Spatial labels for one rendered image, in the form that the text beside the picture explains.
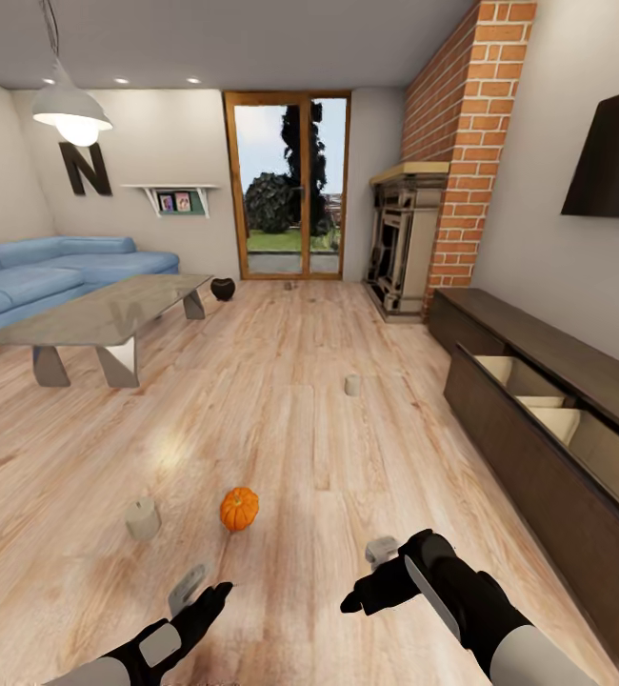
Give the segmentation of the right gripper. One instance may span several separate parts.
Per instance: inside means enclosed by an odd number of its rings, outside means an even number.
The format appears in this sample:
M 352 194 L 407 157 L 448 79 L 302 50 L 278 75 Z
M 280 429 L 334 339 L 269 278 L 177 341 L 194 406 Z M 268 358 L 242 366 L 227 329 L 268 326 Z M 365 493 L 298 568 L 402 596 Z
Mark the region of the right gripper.
M 343 615 L 357 613 L 363 609 L 369 616 L 387 607 L 392 608 L 413 599 L 413 596 L 401 595 L 393 587 L 389 573 L 390 564 L 391 560 L 374 573 L 355 582 L 354 591 L 348 594 L 341 603 L 340 610 Z

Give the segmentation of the cauldron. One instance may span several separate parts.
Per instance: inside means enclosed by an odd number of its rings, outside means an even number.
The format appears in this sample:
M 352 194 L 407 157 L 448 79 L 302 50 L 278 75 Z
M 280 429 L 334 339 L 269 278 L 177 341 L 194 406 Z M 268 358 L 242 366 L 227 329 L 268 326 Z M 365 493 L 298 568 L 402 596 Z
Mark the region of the cauldron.
M 217 300 L 228 302 L 235 291 L 235 285 L 232 278 L 219 279 L 212 278 L 211 292 L 217 297 Z

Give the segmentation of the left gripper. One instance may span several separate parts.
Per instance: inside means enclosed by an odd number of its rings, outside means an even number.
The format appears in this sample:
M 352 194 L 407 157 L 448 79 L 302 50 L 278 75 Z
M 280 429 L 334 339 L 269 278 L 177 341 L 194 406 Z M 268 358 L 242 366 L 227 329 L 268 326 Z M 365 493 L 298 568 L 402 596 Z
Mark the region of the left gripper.
M 221 582 L 215 589 L 212 586 L 208 587 L 193 605 L 179 615 L 188 618 L 192 623 L 194 637 L 191 649 L 205 637 L 214 619 L 224 610 L 224 601 L 232 588 L 231 582 Z

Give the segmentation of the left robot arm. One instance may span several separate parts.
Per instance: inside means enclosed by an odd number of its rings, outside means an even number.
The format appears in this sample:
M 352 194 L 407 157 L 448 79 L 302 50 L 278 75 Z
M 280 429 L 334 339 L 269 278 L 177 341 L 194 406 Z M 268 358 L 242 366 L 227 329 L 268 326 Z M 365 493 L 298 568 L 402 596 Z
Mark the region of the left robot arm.
M 190 599 L 209 572 L 206 564 L 191 568 L 170 593 L 173 620 L 151 625 L 149 632 L 40 686 L 160 686 L 167 665 L 174 668 L 205 637 L 225 608 L 231 582 L 208 587 L 195 603 Z

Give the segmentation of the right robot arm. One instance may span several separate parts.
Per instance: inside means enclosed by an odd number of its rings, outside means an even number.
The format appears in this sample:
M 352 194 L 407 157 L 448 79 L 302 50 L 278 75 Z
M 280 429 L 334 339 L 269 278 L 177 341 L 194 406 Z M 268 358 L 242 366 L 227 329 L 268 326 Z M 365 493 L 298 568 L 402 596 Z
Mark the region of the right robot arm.
M 477 573 L 432 529 L 407 543 L 392 536 L 366 544 L 371 574 L 355 582 L 343 615 L 372 615 L 424 594 L 493 686 L 600 686 L 513 605 L 500 584 Z

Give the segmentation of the pumpkin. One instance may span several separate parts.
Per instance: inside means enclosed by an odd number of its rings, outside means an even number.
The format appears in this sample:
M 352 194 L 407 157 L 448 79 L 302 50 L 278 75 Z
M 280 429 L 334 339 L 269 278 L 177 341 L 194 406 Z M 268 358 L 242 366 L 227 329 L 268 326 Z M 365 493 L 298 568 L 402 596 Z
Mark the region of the pumpkin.
M 229 531 L 243 531 L 259 511 L 258 495 L 250 488 L 234 488 L 221 505 L 221 521 Z

